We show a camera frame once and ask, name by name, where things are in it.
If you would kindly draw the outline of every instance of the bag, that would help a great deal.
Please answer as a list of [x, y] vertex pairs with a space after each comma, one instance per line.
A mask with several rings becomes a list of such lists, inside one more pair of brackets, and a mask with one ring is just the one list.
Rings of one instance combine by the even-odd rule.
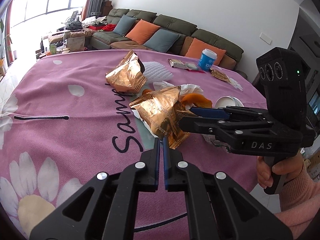
[[79, 20], [72, 22], [72, 23], [69, 23], [66, 27], [66, 30], [71, 30], [71, 31], [82, 30], [82, 24]]
[[67, 47], [70, 52], [84, 51], [84, 37], [67, 39]]

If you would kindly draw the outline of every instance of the black line print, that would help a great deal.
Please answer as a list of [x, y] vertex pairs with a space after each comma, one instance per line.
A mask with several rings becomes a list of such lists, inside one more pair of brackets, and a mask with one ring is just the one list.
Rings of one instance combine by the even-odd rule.
[[141, 227], [141, 228], [135, 228], [134, 229], [134, 233], [138, 233], [138, 232], [141, 232], [141, 231], [146, 231], [146, 230], [150, 230], [150, 229], [153, 229], [153, 228], [157, 228], [157, 227], [161, 227], [161, 226], [164, 226], [164, 225], [167, 225], [169, 223], [172, 223], [174, 221], [177, 221], [181, 218], [184, 218], [187, 216], [187, 213], [184, 213], [182, 215], [179, 215], [177, 217], [174, 217], [174, 218], [171, 218], [171, 219], [168, 219], [166, 221], [162, 221], [160, 223], [156, 223], [156, 224], [153, 224], [153, 225], [149, 225], [149, 226], [145, 226], [145, 227]]
[[42, 117], [20, 117], [20, 116], [14, 116], [14, 119], [18, 120], [35, 120], [35, 119], [64, 119], [69, 120], [69, 116], [42, 116]]
[[[126, 122], [117, 123], [118, 129], [121, 130], [122, 132], [125, 132], [125, 133], [134, 134], [136, 132], [136, 130], [130, 125], [131, 124], [130, 119], [126, 116], [126, 114], [132, 114], [132, 112], [127, 111], [128, 106], [120, 103], [120, 102], [126, 101], [125, 97], [133, 97], [133, 95], [128, 94], [128, 93], [117, 92], [116, 89], [114, 89], [114, 88], [111, 91], [114, 93], [115, 96], [119, 97], [119, 99], [115, 100], [115, 103], [117, 105], [119, 105], [118, 107], [116, 107], [116, 111], [117, 111], [116, 114], [122, 115], [124, 117], [124, 119], [126, 120]], [[127, 136], [127, 138], [125, 140], [125, 145], [122, 145], [120, 147], [116, 143], [116, 139], [118, 139], [118, 138], [119, 138], [118, 136], [113, 136], [113, 138], [112, 138], [113, 147], [118, 152], [120, 152], [120, 153], [127, 152], [129, 150], [131, 141], [134, 141], [138, 145], [140, 152], [143, 152], [143, 147], [137, 138], [135, 138], [133, 136]]]

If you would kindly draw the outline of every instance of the orange pillow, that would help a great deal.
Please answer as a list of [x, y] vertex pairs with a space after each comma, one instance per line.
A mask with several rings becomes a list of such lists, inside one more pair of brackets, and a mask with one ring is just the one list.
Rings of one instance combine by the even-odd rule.
[[147, 40], [151, 38], [157, 30], [160, 29], [160, 26], [154, 25], [152, 23], [140, 20], [136, 26], [126, 35], [126, 38], [135, 41], [136, 43], [142, 45]]
[[188, 49], [187, 54], [185, 57], [193, 57], [196, 59], [200, 59], [202, 51], [204, 49], [212, 50], [214, 53], [217, 54], [217, 59], [215, 60], [214, 64], [216, 66], [219, 65], [220, 61], [222, 60], [224, 54], [227, 52], [225, 49], [219, 49], [217, 47], [211, 46], [203, 41], [200, 41], [196, 38], [193, 39], [190, 48]]

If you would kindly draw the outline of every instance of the light switch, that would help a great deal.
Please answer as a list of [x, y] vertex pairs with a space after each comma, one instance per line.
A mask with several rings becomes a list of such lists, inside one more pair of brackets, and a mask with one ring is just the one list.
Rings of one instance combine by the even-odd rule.
[[266, 43], [268, 43], [269, 45], [271, 44], [272, 39], [270, 39], [267, 35], [265, 35], [264, 33], [261, 33], [260, 35], [260, 39], [264, 40]]

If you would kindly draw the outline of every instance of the orange curtain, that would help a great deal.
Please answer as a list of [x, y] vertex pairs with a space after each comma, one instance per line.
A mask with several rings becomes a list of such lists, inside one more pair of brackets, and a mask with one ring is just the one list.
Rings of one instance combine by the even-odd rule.
[[85, 15], [87, 14], [87, 7], [89, 4], [90, 0], [87, 0], [87, 2], [85, 3], [83, 9], [82, 9], [82, 13], [81, 13], [81, 21], [83, 21], [85, 19]]

